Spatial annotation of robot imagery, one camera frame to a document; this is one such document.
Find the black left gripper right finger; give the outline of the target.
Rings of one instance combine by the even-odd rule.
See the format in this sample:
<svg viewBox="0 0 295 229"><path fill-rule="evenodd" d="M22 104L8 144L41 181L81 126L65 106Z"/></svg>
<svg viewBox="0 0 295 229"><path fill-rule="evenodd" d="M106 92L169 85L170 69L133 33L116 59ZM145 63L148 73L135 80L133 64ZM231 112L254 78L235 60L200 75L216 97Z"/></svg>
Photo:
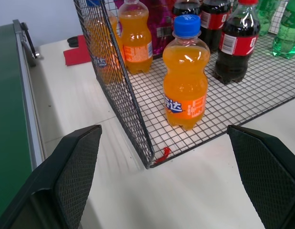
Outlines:
<svg viewBox="0 0 295 229"><path fill-rule="evenodd" d="M295 155L272 135L229 125L244 189L266 229L295 229Z"/></svg>

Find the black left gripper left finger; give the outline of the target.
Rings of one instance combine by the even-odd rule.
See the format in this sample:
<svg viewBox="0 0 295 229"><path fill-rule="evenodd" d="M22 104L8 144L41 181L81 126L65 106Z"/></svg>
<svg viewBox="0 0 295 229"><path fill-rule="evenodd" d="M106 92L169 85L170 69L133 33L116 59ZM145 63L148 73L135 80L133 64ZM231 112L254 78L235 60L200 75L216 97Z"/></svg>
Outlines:
<svg viewBox="0 0 295 229"><path fill-rule="evenodd" d="M63 137L0 216L0 229L77 229L92 186L101 135L101 125L92 125Z"/></svg>

